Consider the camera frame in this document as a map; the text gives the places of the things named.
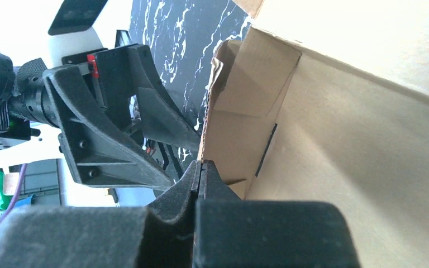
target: cable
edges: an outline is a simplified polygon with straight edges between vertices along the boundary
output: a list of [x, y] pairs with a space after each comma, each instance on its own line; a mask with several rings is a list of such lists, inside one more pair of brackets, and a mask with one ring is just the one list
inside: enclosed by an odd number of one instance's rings
[[14, 208], [17, 201], [19, 200], [19, 193], [21, 192], [21, 189], [22, 189], [26, 170], [27, 170], [27, 164], [22, 164], [21, 172], [19, 174], [19, 181], [17, 182], [16, 192], [14, 193], [14, 196], [12, 197], [11, 202], [9, 203], [9, 206], [4, 212], [4, 215], [0, 218], [0, 224], [7, 217], [7, 215], [9, 215], [9, 213], [11, 212], [11, 210]]

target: purple cable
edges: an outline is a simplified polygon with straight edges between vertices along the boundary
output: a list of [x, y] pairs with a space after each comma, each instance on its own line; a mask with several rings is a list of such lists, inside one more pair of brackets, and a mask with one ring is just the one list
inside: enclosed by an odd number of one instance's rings
[[14, 196], [12, 197], [11, 202], [9, 203], [9, 206], [7, 207], [6, 211], [4, 212], [4, 215], [0, 218], [0, 224], [7, 217], [7, 215], [9, 215], [9, 213], [11, 212], [11, 210], [14, 208], [17, 201], [19, 200], [19, 193], [21, 192], [21, 188], [22, 188], [22, 184], [23, 184], [23, 180], [25, 177], [25, 171], [26, 170], [27, 170], [27, 164], [22, 164], [21, 172], [19, 174], [19, 181], [17, 183], [16, 192], [14, 193]]

